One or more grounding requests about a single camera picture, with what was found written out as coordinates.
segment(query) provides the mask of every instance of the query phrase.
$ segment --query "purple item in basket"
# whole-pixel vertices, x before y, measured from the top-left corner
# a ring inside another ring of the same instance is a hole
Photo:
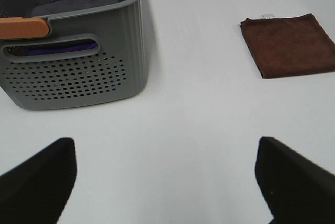
[[[80,45],[64,47],[64,48],[54,48],[54,49],[27,49],[24,48],[24,55],[49,55],[49,54],[59,54],[68,53],[82,50],[92,50],[98,47],[98,43],[84,43]]]

